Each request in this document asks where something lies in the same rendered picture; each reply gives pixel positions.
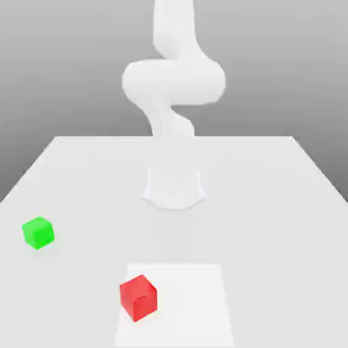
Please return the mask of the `small red cube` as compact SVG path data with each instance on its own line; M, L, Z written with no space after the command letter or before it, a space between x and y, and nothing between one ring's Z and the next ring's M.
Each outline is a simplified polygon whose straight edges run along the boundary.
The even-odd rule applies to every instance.
M158 292L145 275L120 284L120 303L137 322L158 310Z

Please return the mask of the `small green cube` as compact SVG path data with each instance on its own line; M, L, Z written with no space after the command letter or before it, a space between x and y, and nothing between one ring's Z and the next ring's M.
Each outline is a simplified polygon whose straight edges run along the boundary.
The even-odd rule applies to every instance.
M41 249L54 240L52 224L44 217L36 217L22 225L25 242L33 249Z

